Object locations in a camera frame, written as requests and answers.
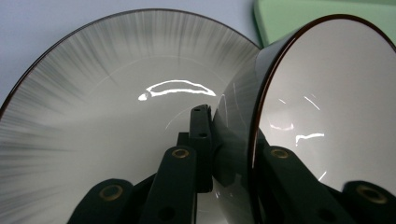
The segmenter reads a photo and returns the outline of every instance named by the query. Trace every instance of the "radial brush stroke pattern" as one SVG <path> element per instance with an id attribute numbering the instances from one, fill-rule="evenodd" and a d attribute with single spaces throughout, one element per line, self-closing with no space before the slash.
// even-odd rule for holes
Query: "radial brush stroke pattern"
<path id="1" fill-rule="evenodd" d="M 95 184 L 152 175 L 189 128 L 185 108 L 215 108 L 258 51 L 229 27 L 172 10 L 125 12 L 75 31 L 26 72 L 0 111 L 0 222 L 65 223 Z M 214 94 L 138 100 L 169 80 Z M 212 198 L 198 206 L 216 209 Z"/>

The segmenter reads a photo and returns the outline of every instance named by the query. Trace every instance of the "green object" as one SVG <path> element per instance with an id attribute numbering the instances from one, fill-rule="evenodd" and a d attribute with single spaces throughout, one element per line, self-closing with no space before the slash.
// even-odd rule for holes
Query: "green object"
<path id="1" fill-rule="evenodd" d="M 256 0 L 254 12 L 265 47 L 314 19 L 332 14 L 361 17 L 396 43 L 395 0 Z"/>

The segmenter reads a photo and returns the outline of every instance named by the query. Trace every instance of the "mint green tray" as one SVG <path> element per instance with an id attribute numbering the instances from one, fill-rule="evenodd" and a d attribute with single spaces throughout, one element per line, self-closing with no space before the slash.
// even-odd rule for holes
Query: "mint green tray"
<path id="1" fill-rule="evenodd" d="M 265 47 L 310 21 L 331 14 L 366 19 L 396 43 L 396 0 L 256 0 L 254 12 Z"/>

